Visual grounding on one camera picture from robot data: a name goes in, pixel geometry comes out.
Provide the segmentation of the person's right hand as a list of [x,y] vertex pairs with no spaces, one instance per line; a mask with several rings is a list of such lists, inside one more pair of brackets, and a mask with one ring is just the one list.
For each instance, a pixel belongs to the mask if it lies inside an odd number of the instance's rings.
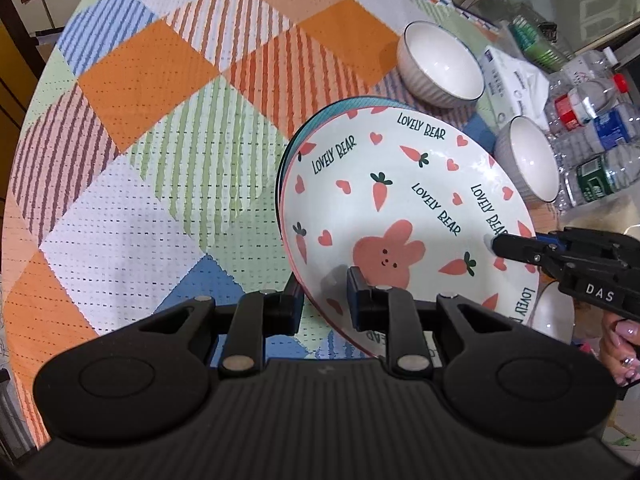
[[599,359],[620,387],[639,379],[639,323],[604,312]]

